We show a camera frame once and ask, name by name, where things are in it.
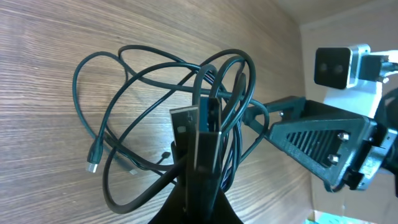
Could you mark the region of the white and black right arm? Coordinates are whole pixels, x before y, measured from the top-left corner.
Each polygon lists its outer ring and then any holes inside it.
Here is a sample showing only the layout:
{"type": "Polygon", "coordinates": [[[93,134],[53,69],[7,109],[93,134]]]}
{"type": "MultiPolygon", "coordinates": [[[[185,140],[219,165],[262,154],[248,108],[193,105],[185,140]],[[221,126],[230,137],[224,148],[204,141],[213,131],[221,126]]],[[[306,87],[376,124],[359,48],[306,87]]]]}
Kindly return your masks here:
{"type": "Polygon", "coordinates": [[[250,107],[243,121],[321,179],[328,192],[366,190],[377,171],[397,173],[397,91],[382,92],[397,73],[397,52],[367,46],[321,47],[314,81],[328,88],[323,102],[290,96],[267,103],[281,120],[256,120],[250,107]]]}

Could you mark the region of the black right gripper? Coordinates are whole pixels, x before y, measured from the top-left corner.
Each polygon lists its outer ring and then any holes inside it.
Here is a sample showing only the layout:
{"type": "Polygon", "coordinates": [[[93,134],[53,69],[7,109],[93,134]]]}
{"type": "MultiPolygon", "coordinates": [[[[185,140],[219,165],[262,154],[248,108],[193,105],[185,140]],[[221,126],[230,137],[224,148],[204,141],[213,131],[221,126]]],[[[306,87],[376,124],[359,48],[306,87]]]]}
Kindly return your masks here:
{"type": "Polygon", "coordinates": [[[324,105],[305,97],[288,96],[263,106],[268,113],[282,112],[270,130],[255,117],[260,107],[248,107],[243,122],[263,139],[321,179],[329,192],[344,186],[366,190],[391,154],[397,130],[354,112],[324,105]]]}

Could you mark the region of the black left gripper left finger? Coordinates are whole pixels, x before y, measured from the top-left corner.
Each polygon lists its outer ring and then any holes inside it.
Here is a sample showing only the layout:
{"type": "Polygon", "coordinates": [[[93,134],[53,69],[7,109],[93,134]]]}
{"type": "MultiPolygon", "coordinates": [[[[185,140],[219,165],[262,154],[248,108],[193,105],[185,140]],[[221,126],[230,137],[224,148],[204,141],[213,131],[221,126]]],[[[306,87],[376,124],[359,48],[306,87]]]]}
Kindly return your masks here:
{"type": "Polygon", "coordinates": [[[177,176],[177,184],[170,194],[172,207],[187,215],[196,215],[198,206],[198,187],[194,186],[195,141],[198,120],[198,106],[187,106],[170,110],[174,132],[172,154],[175,163],[183,162],[182,170],[177,176]]]}

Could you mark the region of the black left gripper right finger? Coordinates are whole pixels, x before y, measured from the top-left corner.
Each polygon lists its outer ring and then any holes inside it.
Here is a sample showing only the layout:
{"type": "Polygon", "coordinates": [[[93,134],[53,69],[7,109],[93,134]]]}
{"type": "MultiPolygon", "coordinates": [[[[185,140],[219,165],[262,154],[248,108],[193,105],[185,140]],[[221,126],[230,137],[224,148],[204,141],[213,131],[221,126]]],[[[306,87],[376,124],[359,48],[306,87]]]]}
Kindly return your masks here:
{"type": "Polygon", "coordinates": [[[187,217],[210,218],[220,185],[220,102],[201,97],[195,140],[188,153],[187,217]]]}

